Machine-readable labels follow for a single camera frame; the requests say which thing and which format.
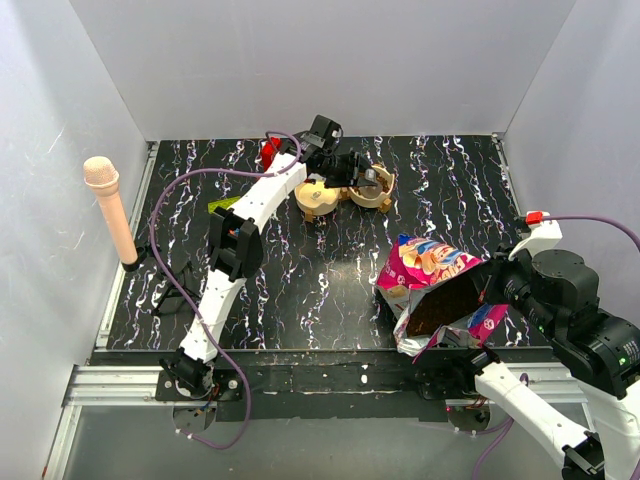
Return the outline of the pink pet food bag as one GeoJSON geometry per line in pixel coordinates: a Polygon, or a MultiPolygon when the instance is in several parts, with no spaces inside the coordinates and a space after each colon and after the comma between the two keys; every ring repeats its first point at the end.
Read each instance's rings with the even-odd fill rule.
{"type": "Polygon", "coordinates": [[[437,347],[481,346],[508,311],[480,300],[473,275],[484,265],[438,240],[399,235],[376,282],[396,318],[397,351],[417,357],[437,347]]]}

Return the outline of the clear plastic scoop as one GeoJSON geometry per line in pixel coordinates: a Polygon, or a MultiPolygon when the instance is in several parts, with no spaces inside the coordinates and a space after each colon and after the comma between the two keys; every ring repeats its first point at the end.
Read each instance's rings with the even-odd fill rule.
{"type": "Polygon", "coordinates": [[[364,172],[364,181],[366,187],[377,187],[379,185],[378,182],[378,172],[369,168],[364,172]]]}

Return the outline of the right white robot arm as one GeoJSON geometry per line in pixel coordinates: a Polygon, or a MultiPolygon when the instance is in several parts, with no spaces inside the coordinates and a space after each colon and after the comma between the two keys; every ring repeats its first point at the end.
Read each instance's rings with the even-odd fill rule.
{"type": "Polygon", "coordinates": [[[473,276],[481,299],[506,304],[541,333],[556,361],[533,386],[488,348],[453,363],[464,397],[500,407],[551,457],[564,479],[639,476],[639,329],[600,306],[599,276],[558,248],[562,216],[529,211],[525,236],[473,276]]]}

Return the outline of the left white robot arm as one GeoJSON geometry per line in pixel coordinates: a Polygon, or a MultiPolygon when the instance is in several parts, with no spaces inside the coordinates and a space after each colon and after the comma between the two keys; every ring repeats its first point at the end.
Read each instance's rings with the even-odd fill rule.
{"type": "Polygon", "coordinates": [[[254,184],[228,208],[210,216],[209,266],[205,290],[194,301],[169,267],[158,265],[194,311],[192,324],[176,353],[160,365],[176,390],[200,400],[214,391],[214,360],[224,352],[218,344],[236,296],[263,263],[261,232],[279,206],[308,179],[327,187],[373,186],[373,166],[355,152],[340,154],[343,129],[336,121],[317,115],[311,127],[294,135],[269,131],[267,158],[260,172],[250,173],[254,184]]]}

